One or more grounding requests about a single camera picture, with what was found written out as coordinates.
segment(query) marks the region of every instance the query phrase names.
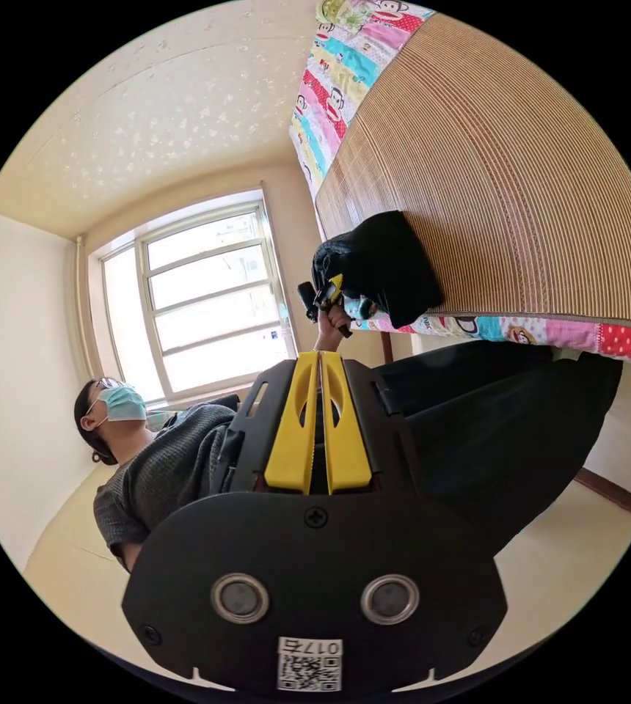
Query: screw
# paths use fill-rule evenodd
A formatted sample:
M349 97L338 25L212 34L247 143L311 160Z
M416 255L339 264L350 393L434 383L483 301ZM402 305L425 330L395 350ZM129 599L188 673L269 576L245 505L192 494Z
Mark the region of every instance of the screw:
M322 528L328 522L328 514L322 508L309 508L304 520L309 528Z
M484 645L487 640L489 640L489 633L487 632L486 628L484 628L484 626L475 628L475 630L472 631L472 633L470 633L469 637L467 638L467 642L473 648L479 648L479 646Z
M152 626L142 626L139 629L139 634L149 645L161 644L161 636L159 635L159 631L157 631L156 628L152 628Z

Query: window pane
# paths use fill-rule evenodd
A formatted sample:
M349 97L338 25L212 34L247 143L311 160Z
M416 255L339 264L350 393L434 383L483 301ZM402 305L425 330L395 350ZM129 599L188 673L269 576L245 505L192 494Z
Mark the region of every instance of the window pane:
M280 326L231 337L164 357L175 392L259 373L288 358Z
M259 245L184 264L150 279L154 308L268 278Z
M103 267L110 328L125 381L147 400L161 398L164 392L156 373L139 300L134 249L106 261Z
M158 269L194 254L254 240L257 237L259 234L254 213L208 222L149 244L149 268Z
M269 286L210 298L156 318L162 350L190 345L264 323L278 323L277 303Z

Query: ceiling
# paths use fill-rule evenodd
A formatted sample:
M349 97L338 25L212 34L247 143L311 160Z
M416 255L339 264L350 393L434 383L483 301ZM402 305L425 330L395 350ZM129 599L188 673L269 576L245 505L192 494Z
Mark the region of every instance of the ceiling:
M138 37L69 87L0 172L0 214L73 238L173 184L289 158L313 0L236 0Z

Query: bed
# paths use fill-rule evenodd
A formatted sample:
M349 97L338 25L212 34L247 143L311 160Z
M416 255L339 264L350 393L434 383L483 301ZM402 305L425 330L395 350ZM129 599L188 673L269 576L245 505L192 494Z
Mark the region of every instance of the bed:
M348 300L354 328L631 362L631 175L581 106L428 8L326 0L316 16L289 134L323 231L402 210L447 299L401 329ZM570 147L596 166L575 177Z

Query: gray sweater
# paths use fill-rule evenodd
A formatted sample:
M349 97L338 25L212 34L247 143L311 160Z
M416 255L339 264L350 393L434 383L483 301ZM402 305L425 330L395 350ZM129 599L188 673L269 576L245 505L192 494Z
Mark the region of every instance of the gray sweater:
M203 403L171 418L134 459L98 489L95 522L110 551L143 543L167 516L207 495L239 399Z

